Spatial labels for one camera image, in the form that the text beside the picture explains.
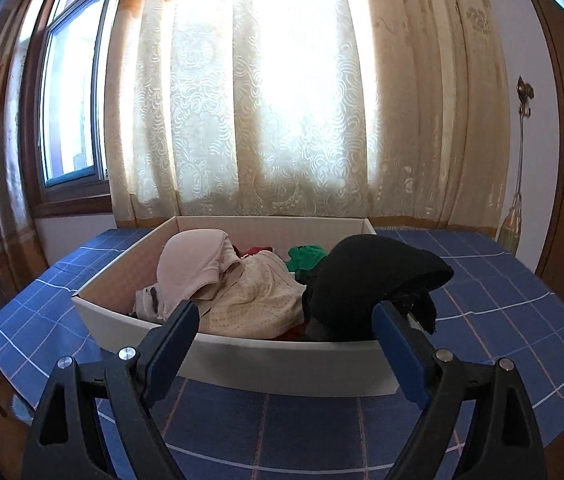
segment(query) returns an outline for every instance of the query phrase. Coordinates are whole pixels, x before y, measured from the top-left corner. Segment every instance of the blue tablecloth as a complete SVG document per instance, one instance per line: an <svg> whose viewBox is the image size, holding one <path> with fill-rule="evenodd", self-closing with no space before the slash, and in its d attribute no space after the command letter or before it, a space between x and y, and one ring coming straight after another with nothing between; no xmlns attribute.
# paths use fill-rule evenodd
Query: blue tablecloth
<svg viewBox="0 0 564 480"><path fill-rule="evenodd" d="M0 369L36 406L59 357L102 352L71 295L149 230L109 230L44 272L0 311ZM449 231L378 231L444 258L456 275L432 294L437 348L461 359L518 366L547 445L564 429L564 305L493 240ZM102 428L120 478L133 478L107 401ZM465 402L438 478L449 479L472 413ZM383 479L419 416L393 396L265 395L177 378L153 418L189 480Z"/></svg>

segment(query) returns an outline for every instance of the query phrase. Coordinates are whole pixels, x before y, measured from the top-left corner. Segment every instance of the wooden floor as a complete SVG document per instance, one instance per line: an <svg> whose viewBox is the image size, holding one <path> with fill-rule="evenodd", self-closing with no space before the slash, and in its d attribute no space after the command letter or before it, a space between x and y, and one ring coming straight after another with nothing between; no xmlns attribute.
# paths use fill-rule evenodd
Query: wooden floor
<svg viewBox="0 0 564 480"><path fill-rule="evenodd" d="M8 418L0 415L0 471L6 480L19 479L28 436L28 426L10 411L13 394L8 381L0 376L0 404L8 413Z"/></svg>

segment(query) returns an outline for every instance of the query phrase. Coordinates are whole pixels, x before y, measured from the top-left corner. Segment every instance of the vase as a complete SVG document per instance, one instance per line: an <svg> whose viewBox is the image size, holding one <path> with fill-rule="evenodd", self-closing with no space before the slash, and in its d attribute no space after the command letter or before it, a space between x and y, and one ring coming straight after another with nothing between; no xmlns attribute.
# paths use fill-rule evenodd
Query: vase
<svg viewBox="0 0 564 480"><path fill-rule="evenodd" d="M520 233L522 232L522 196L516 193L513 199L513 205L508 211L507 217L502 222L500 234L498 235L498 243L505 251L515 256L518 252L520 244Z"/></svg>

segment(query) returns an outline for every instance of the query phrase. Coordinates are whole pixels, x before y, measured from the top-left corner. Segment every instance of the metal screw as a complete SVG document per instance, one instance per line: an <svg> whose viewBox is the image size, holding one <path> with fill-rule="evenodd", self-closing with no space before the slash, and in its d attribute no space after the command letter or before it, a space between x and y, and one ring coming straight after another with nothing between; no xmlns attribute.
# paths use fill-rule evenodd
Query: metal screw
<svg viewBox="0 0 564 480"><path fill-rule="evenodd" d="M59 361L57 361L57 365L62 369L68 368L72 364L73 364L73 358L68 355L65 355L64 357L60 357Z"/></svg>
<svg viewBox="0 0 564 480"><path fill-rule="evenodd" d="M122 348L119 352L117 352L117 356L122 361L129 361L133 357L135 357L135 348L132 346L127 346L126 348Z"/></svg>
<svg viewBox="0 0 564 480"><path fill-rule="evenodd" d="M511 359L507 359L506 357L504 359L500 359L500 368L505 369L507 372L510 372L515 367L516 366L513 364Z"/></svg>
<svg viewBox="0 0 564 480"><path fill-rule="evenodd" d="M453 354L446 348L441 348L436 352L436 357L443 363L449 363L453 360Z"/></svg>

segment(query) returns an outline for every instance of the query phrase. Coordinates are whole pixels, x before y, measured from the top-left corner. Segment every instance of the pink garment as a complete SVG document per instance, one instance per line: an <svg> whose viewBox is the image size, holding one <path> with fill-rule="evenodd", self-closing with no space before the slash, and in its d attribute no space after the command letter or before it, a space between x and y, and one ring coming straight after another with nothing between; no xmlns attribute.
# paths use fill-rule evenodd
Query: pink garment
<svg viewBox="0 0 564 480"><path fill-rule="evenodd" d="M193 229L167 241L159 257L157 279L167 319L182 300L216 296L220 285L231 286L241 275L243 263L229 236L219 229Z"/></svg>
<svg viewBox="0 0 564 480"><path fill-rule="evenodd" d="M253 254L257 254L260 251L269 251L273 252L273 247L251 247L249 250L244 251L240 256L243 258L244 256L253 256Z"/></svg>

